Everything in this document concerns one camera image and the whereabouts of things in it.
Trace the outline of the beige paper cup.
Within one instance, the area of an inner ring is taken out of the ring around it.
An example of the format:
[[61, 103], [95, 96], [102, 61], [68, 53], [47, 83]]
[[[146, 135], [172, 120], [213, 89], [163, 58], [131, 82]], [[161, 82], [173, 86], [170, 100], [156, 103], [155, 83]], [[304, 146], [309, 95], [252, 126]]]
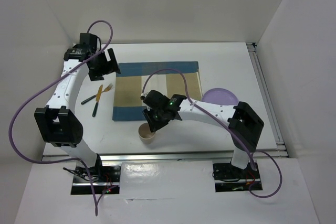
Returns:
[[147, 123], [143, 123], [139, 126], [138, 135], [143, 144], [151, 144], [155, 139], [155, 132], [151, 132]]

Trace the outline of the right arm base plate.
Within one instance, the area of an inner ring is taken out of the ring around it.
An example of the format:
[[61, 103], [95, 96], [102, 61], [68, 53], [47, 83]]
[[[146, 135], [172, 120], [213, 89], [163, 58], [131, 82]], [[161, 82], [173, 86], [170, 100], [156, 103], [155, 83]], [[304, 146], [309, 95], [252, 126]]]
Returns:
[[246, 169], [240, 169], [231, 163], [214, 163], [212, 177], [217, 193], [249, 191], [250, 185], [252, 190], [263, 188], [259, 171], [254, 171], [250, 164]]

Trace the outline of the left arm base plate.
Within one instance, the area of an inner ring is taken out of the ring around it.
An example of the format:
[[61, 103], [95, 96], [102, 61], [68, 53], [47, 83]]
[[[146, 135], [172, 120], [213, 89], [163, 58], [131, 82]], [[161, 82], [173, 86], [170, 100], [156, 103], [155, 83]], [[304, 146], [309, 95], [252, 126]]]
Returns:
[[[87, 172], [84, 168], [75, 169], [63, 168], [73, 176], [71, 195], [91, 195], [91, 185]], [[91, 173], [95, 194], [105, 193], [116, 195], [120, 193], [121, 166], [102, 166], [100, 174]]]

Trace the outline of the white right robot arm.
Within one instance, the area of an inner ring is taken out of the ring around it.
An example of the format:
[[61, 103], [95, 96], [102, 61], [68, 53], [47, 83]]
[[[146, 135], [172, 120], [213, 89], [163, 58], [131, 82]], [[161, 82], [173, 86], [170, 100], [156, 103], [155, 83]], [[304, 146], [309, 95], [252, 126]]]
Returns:
[[263, 120], [246, 102], [237, 105], [218, 105], [174, 94], [171, 98], [151, 90], [141, 94], [146, 105], [143, 115], [151, 132], [167, 126], [170, 121], [195, 121], [221, 126], [231, 135], [235, 149], [229, 165], [229, 172], [235, 178], [242, 177], [250, 165], [256, 165], [253, 153], [256, 151], [264, 128]]

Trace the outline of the purple plastic plate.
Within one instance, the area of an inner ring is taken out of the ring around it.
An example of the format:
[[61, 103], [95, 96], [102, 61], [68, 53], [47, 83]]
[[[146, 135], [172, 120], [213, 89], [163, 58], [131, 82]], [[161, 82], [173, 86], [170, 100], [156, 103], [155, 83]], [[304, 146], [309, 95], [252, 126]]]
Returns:
[[213, 88], [204, 93], [202, 102], [217, 105], [237, 105], [239, 100], [232, 92], [227, 89]]

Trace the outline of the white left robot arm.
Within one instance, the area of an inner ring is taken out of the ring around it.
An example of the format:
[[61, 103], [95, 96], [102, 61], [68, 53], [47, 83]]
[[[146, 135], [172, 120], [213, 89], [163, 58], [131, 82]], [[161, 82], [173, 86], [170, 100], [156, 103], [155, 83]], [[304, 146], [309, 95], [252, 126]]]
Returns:
[[75, 116], [77, 97], [85, 77], [99, 81], [107, 74], [121, 72], [113, 49], [108, 49], [107, 52], [110, 59], [102, 52], [75, 69], [75, 66], [97, 52], [99, 42], [96, 35], [80, 34], [79, 43], [65, 52], [62, 73], [64, 79], [57, 84], [46, 106], [37, 108], [34, 113], [44, 142], [62, 149], [72, 158], [79, 158], [81, 161], [77, 164], [77, 170], [85, 173], [93, 182], [103, 177], [104, 169], [100, 156], [83, 140], [83, 126]]

